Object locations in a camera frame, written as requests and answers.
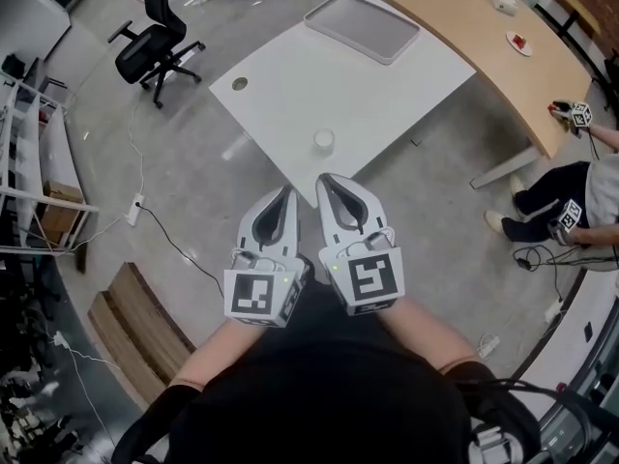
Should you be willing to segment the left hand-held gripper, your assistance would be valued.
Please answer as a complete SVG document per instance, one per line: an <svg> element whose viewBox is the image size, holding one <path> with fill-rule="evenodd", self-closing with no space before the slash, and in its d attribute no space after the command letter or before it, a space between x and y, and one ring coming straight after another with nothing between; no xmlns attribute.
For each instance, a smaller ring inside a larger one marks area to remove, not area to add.
<svg viewBox="0 0 619 464"><path fill-rule="evenodd" d="M258 252L279 241L283 256ZM225 316L246 325L286 327L312 278L311 262L297 256L299 243L299 200L292 186L276 188L254 203L238 229L241 249L224 272Z"/></svg>

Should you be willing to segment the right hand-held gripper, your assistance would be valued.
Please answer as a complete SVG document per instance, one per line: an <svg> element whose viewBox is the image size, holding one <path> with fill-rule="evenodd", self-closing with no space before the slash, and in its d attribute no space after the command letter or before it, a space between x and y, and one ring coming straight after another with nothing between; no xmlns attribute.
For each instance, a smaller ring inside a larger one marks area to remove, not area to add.
<svg viewBox="0 0 619 464"><path fill-rule="evenodd" d="M394 305L404 295L401 248L395 245L394 229L386 227L378 197L335 174L319 175L315 190L326 246L319 260L347 314L369 314ZM369 235L339 244L339 226Z"/></svg>

